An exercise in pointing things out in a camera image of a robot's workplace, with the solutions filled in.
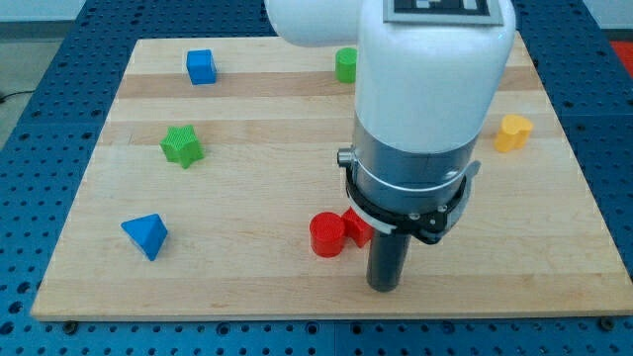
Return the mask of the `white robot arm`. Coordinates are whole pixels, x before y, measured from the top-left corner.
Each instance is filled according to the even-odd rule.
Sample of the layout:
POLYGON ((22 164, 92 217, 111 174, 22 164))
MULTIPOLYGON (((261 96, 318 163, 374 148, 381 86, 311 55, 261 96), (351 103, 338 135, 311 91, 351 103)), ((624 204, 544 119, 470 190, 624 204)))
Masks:
POLYGON ((514 42, 495 1, 266 0, 278 36, 355 45, 354 133, 338 152, 356 213, 385 234, 434 244, 461 217, 475 142, 514 42))

